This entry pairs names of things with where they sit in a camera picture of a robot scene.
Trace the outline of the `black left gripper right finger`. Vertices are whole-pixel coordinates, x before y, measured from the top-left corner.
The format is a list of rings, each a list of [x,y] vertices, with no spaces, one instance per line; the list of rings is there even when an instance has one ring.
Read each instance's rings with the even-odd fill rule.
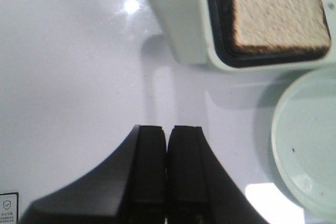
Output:
[[[167,189],[168,223],[266,223],[220,164],[201,127],[172,130]]]

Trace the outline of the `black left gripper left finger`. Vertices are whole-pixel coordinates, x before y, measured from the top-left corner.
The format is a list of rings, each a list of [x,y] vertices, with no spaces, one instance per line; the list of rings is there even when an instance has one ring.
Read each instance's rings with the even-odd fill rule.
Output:
[[[33,201],[20,223],[164,223],[166,140],[135,125],[101,164]]]

